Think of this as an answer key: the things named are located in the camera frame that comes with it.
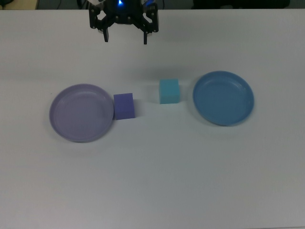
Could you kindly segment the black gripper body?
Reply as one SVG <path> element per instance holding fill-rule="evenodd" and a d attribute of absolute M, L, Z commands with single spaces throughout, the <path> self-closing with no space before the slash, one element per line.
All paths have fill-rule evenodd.
<path fill-rule="evenodd" d="M 114 23 L 134 24 L 134 16 L 138 3 L 144 4 L 143 0 L 105 0 L 108 8 L 114 13 Z"/>

